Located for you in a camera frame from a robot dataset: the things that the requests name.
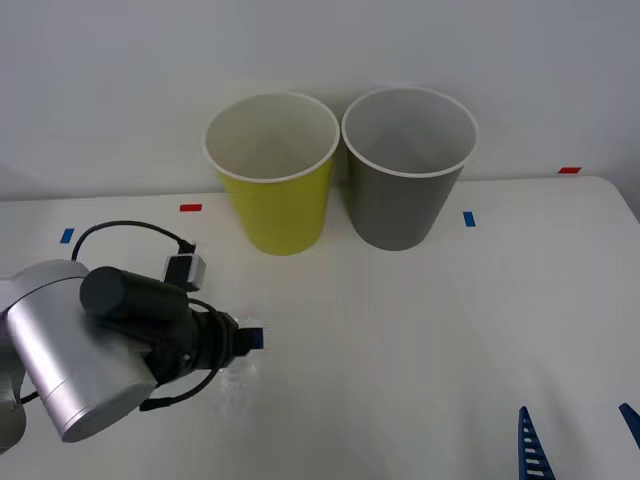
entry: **tape marker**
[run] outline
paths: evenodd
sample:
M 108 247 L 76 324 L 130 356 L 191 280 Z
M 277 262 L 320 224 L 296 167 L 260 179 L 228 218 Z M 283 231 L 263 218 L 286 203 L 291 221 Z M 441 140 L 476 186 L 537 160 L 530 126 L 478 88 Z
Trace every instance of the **tape marker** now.
M 184 203 L 180 205 L 181 212 L 199 212 L 202 210 L 201 203 Z
M 73 231 L 75 228 L 65 228 L 60 243 L 71 243 L 71 237 L 73 237 Z
M 560 170 L 558 170 L 558 173 L 576 174 L 580 170 L 582 170 L 582 167 L 562 167 Z
M 467 227 L 475 227 L 476 220 L 473 218 L 473 212 L 462 212 L 464 215 L 464 223 Z

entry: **white table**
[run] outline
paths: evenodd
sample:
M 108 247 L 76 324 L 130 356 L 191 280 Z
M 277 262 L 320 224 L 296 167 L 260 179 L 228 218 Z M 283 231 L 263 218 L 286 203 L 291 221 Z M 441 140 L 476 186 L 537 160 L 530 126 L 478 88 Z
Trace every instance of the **white table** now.
M 116 219 L 195 240 L 208 263 L 196 296 L 264 325 L 266 350 L 77 444 L 34 401 L 3 480 L 515 480 L 522 405 L 559 480 L 640 475 L 618 411 L 640 410 L 640 226 L 605 180 L 458 183 L 404 252 L 364 243 L 334 194 L 320 241 L 285 258 L 251 246 L 224 194 L 2 203 L 0 272 L 68 258 L 84 229 Z M 174 251 L 119 227 L 80 258 L 157 278 Z

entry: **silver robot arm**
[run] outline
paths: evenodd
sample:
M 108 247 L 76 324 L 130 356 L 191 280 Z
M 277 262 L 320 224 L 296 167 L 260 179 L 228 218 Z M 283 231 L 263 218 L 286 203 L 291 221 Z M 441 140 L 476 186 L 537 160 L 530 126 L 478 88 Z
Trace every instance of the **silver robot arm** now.
M 25 430 L 25 369 L 65 442 L 118 421 L 156 386 L 127 339 L 85 314 L 79 290 L 88 273 L 53 260 L 0 282 L 0 453 Z
M 25 371 L 63 442 L 88 438 L 140 407 L 165 408 L 201 391 L 237 356 L 262 348 L 262 329 L 189 298 L 195 255 L 168 262 L 165 280 L 53 260 L 0 280 L 0 454 L 24 434 Z M 195 304 L 205 311 L 195 311 Z M 195 370 L 190 391 L 148 399 Z

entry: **white cup rim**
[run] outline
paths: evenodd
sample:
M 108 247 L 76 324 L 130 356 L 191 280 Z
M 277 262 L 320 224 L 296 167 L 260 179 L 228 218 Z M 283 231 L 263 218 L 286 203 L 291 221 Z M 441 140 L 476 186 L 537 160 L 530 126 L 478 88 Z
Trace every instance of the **white cup rim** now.
M 287 176 L 284 176 L 284 177 L 252 178 L 252 177 L 245 177 L 243 175 L 238 175 L 237 173 L 233 173 L 233 172 L 227 170 L 226 168 L 222 167 L 218 162 L 216 162 L 214 160 L 214 158 L 211 155 L 211 153 L 209 153 L 209 149 L 207 148 L 207 136 L 209 134 L 209 129 L 211 128 L 211 125 L 216 120 L 218 115 L 220 115 L 221 113 L 225 112 L 226 110 L 229 110 L 230 108 L 233 108 L 233 107 L 237 106 L 238 104 L 240 104 L 242 102 L 246 102 L 246 101 L 255 99 L 257 97 L 262 97 L 262 96 L 293 96 L 293 97 L 303 98 L 303 99 L 305 99 L 305 100 L 307 100 L 307 101 L 309 101 L 311 103 L 314 103 L 314 104 L 318 105 L 326 113 L 329 114 L 329 118 L 331 118 L 331 121 L 332 121 L 333 126 L 335 128 L 336 134 L 335 134 L 335 137 L 333 139 L 333 143 L 332 143 L 331 147 L 329 148 L 329 151 L 327 152 L 327 154 L 324 157 L 322 157 L 322 159 L 319 162 L 314 163 L 312 166 L 310 166 L 309 168 L 306 168 L 305 170 L 302 170 L 301 172 L 297 172 L 297 173 L 294 173 L 292 175 L 287 175 Z M 204 149 L 204 154 L 207 157 L 207 159 L 209 160 L 209 162 L 211 162 L 213 164 L 213 166 L 216 168 L 216 170 L 218 170 L 220 173 L 226 175 L 227 177 L 231 177 L 231 178 L 233 178 L 235 180 L 239 180 L 241 182 L 268 184 L 268 183 L 282 183 L 282 182 L 287 182 L 289 180 L 295 180 L 296 178 L 304 177 L 305 175 L 308 175 L 308 174 L 314 172 L 315 170 L 318 170 L 325 163 L 327 163 L 329 161 L 329 159 L 333 156 L 333 154 L 335 153 L 336 149 L 338 148 L 338 143 L 339 142 L 340 142 L 340 123 L 338 122 L 338 119 L 336 118 L 336 116 L 333 113 L 333 111 L 329 107 L 327 107 L 324 103 L 322 103 L 320 100 L 318 100 L 316 98 L 313 98 L 313 97 L 311 97 L 309 95 L 305 95 L 304 93 L 298 93 L 298 92 L 266 92 L 266 93 L 259 93 L 257 95 L 251 95 L 249 97 L 242 98 L 242 99 L 238 100 L 237 102 L 234 102 L 231 105 L 226 106 L 225 108 L 223 108 L 220 111 L 218 111 L 215 115 L 213 115 L 213 117 L 211 117 L 211 120 L 207 124 L 207 128 L 204 131 L 204 134 L 203 134 L 203 137 L 201 139 L 200 145 Z
M 430 93 L 432 95 L 437 95 L 439 97 L 442 97 L 448 101 L 450 101 L 451 103 L 453 103 L 454 105 L 458 106 L 460 109 L 462 109 L 462 111 L 467 115 L 467 117 L 469 118 L 469 120 L 471 121 L 471 124 L 473 125 L 473 131 L 474 131 L 474 135 L 475 135 L 475 139 L 474 139 L 474 144 L 473 147 L 471 148 L 471 150 L 469 151 L 469 153 L 467 154 L 467 156 L 465 158 L 462 159 L 462 161 L 456 163 L 455 165 L 446 168 L 444 170 L 438 170 L 436 172 L 427 172 L 427 173 L 407 173 L 407 172 L 399 172 L 396 170 L 391 170 L 389 168 L 385 168 L 385 167 L 381 167 L 380 165 L 377 165 L 375 163 L 373 163 L 371 160 L 367 160 L 363 155 L 361 155 L 351 144 L 351 141 L 349 140 L 349 136 L 347 135 L 347 131 L 346 131 L 346 124 L 347 124 L 347 118 L 349 117 L 349 114 L 353 111 L 354 107 L 356 107 L 360 102 L 362 102 L 363 100 L 365 100 L 366 98 L 373 96 L 373 95 L 378 95 L 380 93 L 384 93 L 384 92 L 389 92 L 389 91 L 394 91 L 394 90 L 415 90 L 415 91 L 419 91 L 422 93 Z M 462 103 L 460 103 L 458 100 L 456 100 L 453 97 L 450 97 L 449 95 L 446 95 L 442 92 L 438 92 L 437 90 L 433 90 L 431 88 L 424 88 L 424 87 L 382 87 L 382 88 L 378 88 L 376 90 L 372 90 L 370 92 L 365 93 L 364 95 L 358 97 L 351 105 L 349 105 L 349 108 L 347 108 L 347 111 L 344 113 L 344 116 L 342 117 L 342 138 L 344 139 L 344 143 L 347 145 L 347 148 L 349 149 L 349 151 L 358 159 L 360 160 L 362 163 L 364 163 L 365 165 L 368 165 L 369 167 L 378 170 L 380 172 L 389 174 L 389 175 L 393 175 L 396 177 L 404 177 L 404 178 L 432 178 L 432 177 L 441 177 L 443 175 L 447 175 L 448 173 L 454 172 L 462 167 L 464 167 L 467 162 L 469 161 L 469 159 L 472 157 L 473 153 L 476 151 L 477 147 L 478 147 L 478 138 L 480 136 L 480 129 L 478 127 L 478 122 L 476 121 L 475 117 L 473 116 L 473 114 L 469 111 L 469 109 L 467 107 L 465 107 Z

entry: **cable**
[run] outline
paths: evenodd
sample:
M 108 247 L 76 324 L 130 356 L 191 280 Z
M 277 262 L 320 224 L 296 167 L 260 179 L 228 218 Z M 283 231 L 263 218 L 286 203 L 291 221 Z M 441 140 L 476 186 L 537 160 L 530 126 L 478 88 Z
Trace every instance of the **cable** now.
M 208 303 L 203 302 L 202 300 L 190 298 L 189 303 L 193 303 L 194 305 L 199 305 L 207 309 L 212 315 L 218 313 L 215 308 L 213 308 Z M 207 385 L 209 385 L 209 383 L 211 383 L 211 380 L 213 380 L 213 377 L 215 377 L 216 373 L 218 373 L 217 369 L 211 370 L 198 385 L 193 387 L 188 392 L 182 393 L 176 397 L 149 398 L 140 404 L 140 411 L 148 412 L 150 410 L 155 410 L 156 408 L 164 408 L 182 402 L 184 400 L 188 400 L 197 393 L 201 392 Z
M 175 233 L 171 233 L 169 230 L 165 230 L 164 228 L 157 227 L 151 223 L 138 222 L 136 220 L 115 220 L 113 222 L 105 222 L 105 223 L 99 223 L 98 225 L 94 225 L 93 227 L 86 230 L 82 235 L 80 235 L 80 238 L 78 238 L 78 241 L 73 247 L 73 252 L 71 253 L 71 260 L 73 260 L 74 262 L 78 260 L 78 252 L 80 251 L 80 247 L 82 246 L 82 243 L 93 232 L 97 232 L 98 230 L 102 230 L 104 228 L 118 227 L 122 225 L 128 225 L 131 227 L 148 228 L 149 230 L 153 230 L 155 232 L 161 233 L 178 242 L 178 246 L 179 246 L 178 253 L 194 253 L 196 251 L 195 245 L 192 245 L 191 243 L 187 242 L 185 239 L 180 238 Z
M 31 400 L 34 400 L 36 398 L 38 398 L 38 392 L 33 392 L 27 395 L 26 397 L 22 397 L 20 399 L 20 403 L 24 405 L 25 403 L 29 403 Z

